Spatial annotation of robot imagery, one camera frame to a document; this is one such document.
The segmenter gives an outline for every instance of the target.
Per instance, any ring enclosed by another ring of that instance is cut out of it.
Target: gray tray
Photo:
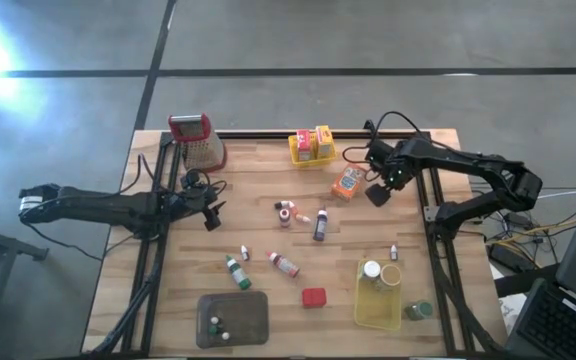
[[[208,333],[210,318],[221,319],[228,341]],[[197,302],[197,346],[261,345],[268,341],[268,297],[260,291],[204,295]]]

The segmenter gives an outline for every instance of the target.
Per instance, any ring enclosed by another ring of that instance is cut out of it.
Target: yellow plastic container
[[[335,143],[332,143],[332,151],[330,151],[330,156],[323,159],[316,159],[317,156],[317,134],[310,132],[310,158],[314,160],[299,161],[299,155],[297,154],[297,135],[292,135],[288,137],[288,144],[290,145],[290,158],[292,163],[297,167],[309,167],[318,165],[330,164],[337,157],[337,151],[335,151]]]
[[[363,266],[370,260],[360,260],[355,287],[355,323],[371,328],[397,331],[401,327],[401,281],[391,290],[383,291],[375,282],[362,278]],[[382,267],[393,265],[390,260],[375,260]]]

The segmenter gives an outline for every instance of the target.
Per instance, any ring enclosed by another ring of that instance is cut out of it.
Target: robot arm
[[[380,139],[371,141],[366,160],[384,185],[375,184],[366,195],[376,206],[390,198],[391,190],[401,190],[420,171],[439,168],[475,175],[488,182],[492,191],[462,203],[446,202],[436,209],[426,209],[426,216],[440,236],[454,237],[461,224],[478,216],[507,209],[525,211],[534,207],[542,181],[522,162],[508,161],[499,155],[484,156],[451,148],[438,147],[422,134],[400,141],[392,147]]]
[[[147,240],[159,234],[164,219],[176,221],[197,213],[206,217],[204,225],[212,231],[221,225],[215,186],[199,180],[192,170],[182,178],[183,190],[139,192],[133,195],[80,190],[55,184],[39,185],[19,192],[22,223],[48,223],[73,219],[123,226],[136,238]]]

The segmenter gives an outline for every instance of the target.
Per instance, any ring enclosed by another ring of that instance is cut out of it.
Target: juice box
[[[335,179],[330,193],[346,201],[350,201],[357,192],[357,189],[359,189],[359,185],[361,185],[365,175],[366,170],[361,166],[348,164],[344,171]]]
[[[297,130],[297,154],[299,161],[310,160],[310,131]]]
[[[315,128],[317,134],[317,159],[331,156],[332,133],[328,125],[320,125]]]

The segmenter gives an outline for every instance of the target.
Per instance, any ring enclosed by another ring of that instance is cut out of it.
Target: wooden tabletop
[[[459,148],[454,129],[430,130],[433,139]],[[143,153],[154,168],[161,131],[135,133],[124,185],[136,175],[137,155]],[[365,140],[336,140],[340,153]],[[393,192],[381,208],[358,192],[350,203],[330,195],[330,186],[346,163],[338,156],[323,168],[297,169],[290,162],[287,140],[226,140],[228,163],[211,173],[211,180],[226,180],[219,196],[222,225],[212,232],[201,215],[171,225],[157,304],[152,356],[405,356],[445,354],[428,249],[415,182]],[[363,151],[349,152],[362,159]],[[465,175],[440,171],[446,200],[472,197]],[[149,191],[151,181],[142,176],[133,192]],[[328,229],[323,243],[312,240],[312,225],[293,222],[279,226],[273,204],[292,200],[303,214],[316,217],[328,209]],[[129,233],[113,228],[108,246]],[[357,262],[363,258],[388,259],[393,243],[399,247],[402,301],[429,300],[433,318],[402,319],[397,332],[360,327],[353,319]],[[251,259],[241,261],[245,245]],[[98,345],[126,309],[137,261],[139,243],[130,240],[104,259],[83,350]],[[455,248],[469,307],[493,338],[503,343],[506,332],[492,274],[481,238],[460,234]],[[269,264],[264,252],[276,251],[300,266],[292,279]],[[265,345],[201,350],[195,345],[197,300],[204,294],[239,291],[225,265],[231,254],[250,276],[252,288],[268,295],[270,337]],[[324,287],[328,303],[320,309],[301,306],[301,290]],[[454,308],[451,319],[455,337],[460,331]],[[143,311],[135,341],[141,338]]]

